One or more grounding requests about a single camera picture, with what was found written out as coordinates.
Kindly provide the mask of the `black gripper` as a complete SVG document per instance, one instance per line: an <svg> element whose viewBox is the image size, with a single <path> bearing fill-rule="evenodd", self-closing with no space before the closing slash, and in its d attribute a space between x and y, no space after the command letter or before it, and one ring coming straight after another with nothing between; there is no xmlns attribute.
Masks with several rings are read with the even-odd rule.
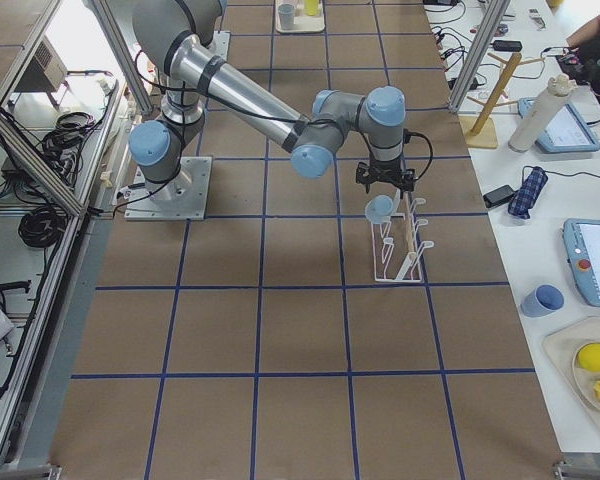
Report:
<svg viewBox="0 0 600 480"><path fill-rule="evenodd" d="M415 170L403 168L401 160L359 162L356 167L355 181L364 186L365 192L370 193L371 185L380 182L393 185L400 191L399 198L414 191L416 184Z"/></svg>

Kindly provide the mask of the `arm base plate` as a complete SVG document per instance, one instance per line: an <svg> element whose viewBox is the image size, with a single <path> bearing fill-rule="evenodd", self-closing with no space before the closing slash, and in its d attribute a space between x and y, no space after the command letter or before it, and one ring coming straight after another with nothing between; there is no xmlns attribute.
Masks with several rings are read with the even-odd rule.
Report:
<svg viewBox="0 0 600 480"><path fill-rule="evenodd" d="M229 45L231 33L225 30L217 30L213 34L213 40L209 46L209 50L220 56L224 61L228 60Z"/></svg>
<svg viewBox="0 0 600 480"><path fill-rule="evenodd" d="M147 182L138 167L124 217L130 221L203 220L212 169L211 156L182 157L178 175L166 185Z"/></svg>

